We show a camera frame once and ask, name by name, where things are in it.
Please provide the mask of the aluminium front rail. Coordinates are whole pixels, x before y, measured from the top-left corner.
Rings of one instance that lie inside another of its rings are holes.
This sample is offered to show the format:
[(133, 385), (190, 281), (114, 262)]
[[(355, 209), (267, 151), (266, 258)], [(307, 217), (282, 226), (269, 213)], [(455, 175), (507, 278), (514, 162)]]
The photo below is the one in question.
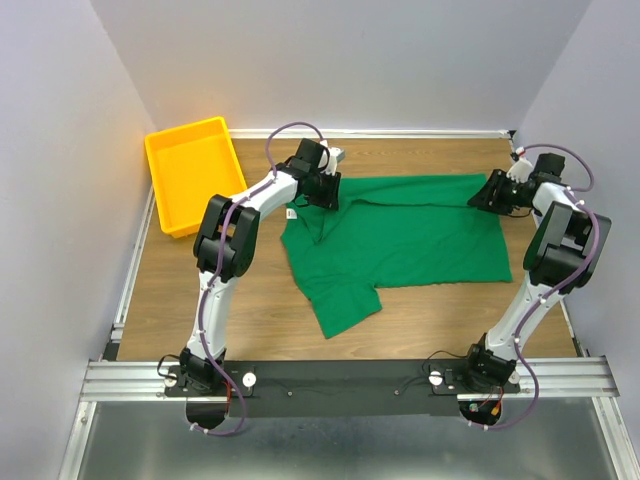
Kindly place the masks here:
[[(531, 358), (519, 365), (520, 395), (534, 393), (530, 371), (536, 375), (541, 398), (617, 397), (619, 390), (604, 357)], [(163, 401), (164, 381), (153, 362), (91, 362), (87, 366), (80, 400)]]

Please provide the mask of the aluminium rail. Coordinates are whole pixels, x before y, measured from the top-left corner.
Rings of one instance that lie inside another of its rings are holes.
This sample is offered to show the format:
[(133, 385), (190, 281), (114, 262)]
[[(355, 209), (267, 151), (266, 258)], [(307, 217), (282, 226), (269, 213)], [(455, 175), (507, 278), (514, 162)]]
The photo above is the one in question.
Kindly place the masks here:
[[(559, 152), (561, 152), (563, 155), (565, 155), (566, 157), (570, 157), (572, 159), (574, 159), (583, 169), (583, 171), (585, 172), (585, 177), (588, 179), (588, 184), (585, 187), (579, 187), (579, 190), (581, 191), (590, 191), (593, 186), (594, 186), (594, 174), (592, 172), (592, 169), (589, 167), (589, 165), (584, 161), (584, 159), (577, 154), (576, 152), (574, 152), (571, 149), (568, 149), (566, 147), (560, 146), (560, 145), (556, 145), (556, 144), (550, 144), (550, 143), (534, 143), (528, 146), (518, 146), (515, 141), (513, 139), (509, 140), (509, 144), (511, 146), (511, 150), (512, 150), (512, 162), (515, 163), (520, 157), (522, 157), (525, 153), (525, 151), (529, 151), (529, 150), (534, 150), (534, 149), (543, 149), (545, 151), (550, 151), (553, 153), (558, 154)], [(582, 347), (580, 344), (580, 341), (577, 339), (576, 337), (576, 333), (575, 333), (575, 329), (572, 325), (571, 322), (571, 317), (569, 314), (569, 311), (567, 309), (567, 305), (565, 302), (565, 298), (560, 298), (557, 302), (557, 305), (559, 306), (559, 308), (562, 310), (562, 314), (563, 314), (563, 318), (567, 324), (568, 327), (568, 331), (571, 337), (571, 341), (573, 342), (574, 345), (574, 350), (576, 351), (576, 355), (577, 356), (583, 356), (584, 353), (582, 351)]]
[(108, 341), (105, 345), (101, 360), (104, 361), (116, 361), (124, 328), (126, 326), (128, 310), (139, 271), (140, 261), (144, 250), (144, 244), (146, 241), (149, 224), (153, 214), (155, 205), (155, 196), (153, 188), (149, 188), (146, 203), (142, 213), (140, 225), (136, 234), (135, 243), (130, 257), (130, 262), (127, 268), (125, 281), (121, 290), (115, 316), (111, 324)]
[[(534, 393), (530, 371), (536, 375), (541, 398), (617, 397), (619, 390), (604, 357), (531, 358), (519, 365), (520, 395)], [(87, 366), (80, 400), (163, 401), (164, 381), (153, 362), (91, 362)]]

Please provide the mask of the aluminium right side rail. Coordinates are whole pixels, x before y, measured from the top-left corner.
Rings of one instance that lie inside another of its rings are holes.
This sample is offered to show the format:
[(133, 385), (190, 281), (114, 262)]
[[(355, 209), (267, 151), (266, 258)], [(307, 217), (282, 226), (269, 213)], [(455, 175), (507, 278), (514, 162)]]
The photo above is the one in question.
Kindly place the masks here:
[[(593, 186), (594, 186), (594, 174), (592, 172), (592, 169), (589, 167), (589, 165), (584, 161), (584, 159), (577, 154), (576, 152), (574, 152), (571, 149), (568, 149), (566, 147), (560, 146), (560, 145), (556, 145), (556, 144), (550, 144), (550, 143), (534, 143), (528, 146), (518, 146), (515, 141), (513, 139), (509, 140), (509, 144), (511, 146), (511, 150), (512, 150), (512, 162), (515, 163), (520, 157), (522, 157), (525, 153), (525, 151), (529, 151), (529, 150), (534, 150), (534, 149), (543, 149), (545, 151), (550, 151), (553, 153), (558, 154), (559, 152), (561, 152), (563, 155), (565, 155), (566, 157), (570, 157), (572, 159), (574, 159), (583, 169), (583, 171), (585, 172), (585, 177), (588, 179), (588, 184), (585, 187), (579, 187), (579, 190), (581, 191), (590, 191)], [(582, 347), (580, 344), (580, 341), (577, 339), (576, 337), (576, 333), (575, 333), (575, 329), (572, 325), (571, 322), (571, 317), (569, 314), (569, 311), (567, 309), (567, 305), (565, 302), (565, 298), (560, 298), (557, 302), (557, 305), (559, 306), (559, 308), (562, 310), (562, 314), (563, 314), (563, 318), (567, 324), (568, 327), (568, 331), (571, 337), (571, 341), (573, 342), (574, 345), (574, 350), (576, 351), (576, 355), (577, 356), (583, 356), (584, 353), (582, 351)]]

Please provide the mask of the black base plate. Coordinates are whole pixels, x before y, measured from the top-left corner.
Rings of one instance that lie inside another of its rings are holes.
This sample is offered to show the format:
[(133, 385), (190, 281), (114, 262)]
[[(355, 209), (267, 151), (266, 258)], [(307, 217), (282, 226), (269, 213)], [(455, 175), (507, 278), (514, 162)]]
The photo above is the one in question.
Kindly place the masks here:
[(488, 414), (520, 386), (472, 373), (464, 359), (233, 361), (221, 372), (196, 361), (158, 369), (168, 397), (188, 400), (206, 426), (230, 418)]

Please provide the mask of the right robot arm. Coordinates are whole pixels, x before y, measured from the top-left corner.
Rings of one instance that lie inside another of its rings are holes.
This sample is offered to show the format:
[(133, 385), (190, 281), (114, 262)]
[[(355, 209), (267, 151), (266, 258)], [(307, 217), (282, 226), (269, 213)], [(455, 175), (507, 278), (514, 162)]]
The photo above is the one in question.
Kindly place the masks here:
[(528, 208), (541, 217), (523, 259), (523, 283), (498, 323), (468, 351), (460, 379), (469, 390), (503, 387), (513, 380), (523, 347), (548, 311), (592, 277), (611, 220), (589, 210), (579, 191), (561, 178), (565, 157), (552, 146), (535, 162), (527, 147), (512, 154), (507, 171), (494, 170), (467, 205), (507, 216)]

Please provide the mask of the green t shirt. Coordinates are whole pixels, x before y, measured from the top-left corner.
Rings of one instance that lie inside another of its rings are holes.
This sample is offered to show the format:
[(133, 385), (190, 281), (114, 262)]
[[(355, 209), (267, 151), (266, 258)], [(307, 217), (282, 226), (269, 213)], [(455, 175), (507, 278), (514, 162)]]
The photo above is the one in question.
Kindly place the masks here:
[(469, 206), (483, 174), (346, 178), (335, 211), (298, 199), (281, 235), (325, 338), (382, 308), (381, 288), (513, 279), (499, 218)]

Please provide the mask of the yellow plastic tray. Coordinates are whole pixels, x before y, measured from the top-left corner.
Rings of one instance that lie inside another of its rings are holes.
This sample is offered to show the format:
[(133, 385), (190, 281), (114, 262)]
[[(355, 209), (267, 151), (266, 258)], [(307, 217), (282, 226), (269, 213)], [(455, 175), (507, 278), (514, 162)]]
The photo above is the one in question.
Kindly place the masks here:
[(173, 238), (198, 231), (212, 196), (247, 189), (221, 116), (150, 133), (144, 146), (160, 228)]

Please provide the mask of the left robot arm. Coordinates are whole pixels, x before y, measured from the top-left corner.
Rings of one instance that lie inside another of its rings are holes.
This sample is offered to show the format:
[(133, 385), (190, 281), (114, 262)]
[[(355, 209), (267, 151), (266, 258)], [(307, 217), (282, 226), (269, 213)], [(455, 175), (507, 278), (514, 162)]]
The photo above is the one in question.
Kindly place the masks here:
[(302, 139), (295, 154), (272, 166), (257, 184), (231, 197), (208, 202), (194, 242), (199, 297), (194, 327), (179, 355), (181, 373), (201, 395), (225, 380), (226, 330), (238, 280), (255, 255), (261, 221), (298, 198), (326, 210), (338, 209), (345, 151), (326, 140)]

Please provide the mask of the aluminium left side rail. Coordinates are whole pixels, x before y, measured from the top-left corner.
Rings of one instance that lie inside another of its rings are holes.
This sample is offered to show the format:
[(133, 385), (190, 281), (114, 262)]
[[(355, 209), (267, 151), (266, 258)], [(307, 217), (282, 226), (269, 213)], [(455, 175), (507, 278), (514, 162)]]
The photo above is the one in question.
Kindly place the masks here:
[(149, 188), (146, 203), (142, 213), (140, 225), (136, 234), (135, 243), (130, 257), (130, 262), (127, 268), (125, 281), (121, 290), (115, 316), (111, 324), (108, 341), (105, 345), (101, 360), (104, 361), (116, 361), (124, 328), (126, 326), (128, 310), (139, 271), (140, 261), (144, 250), (144, 244), (146, 241), (149, 224), (153, 214), (155, 205), (155, 196), (153, 188)]

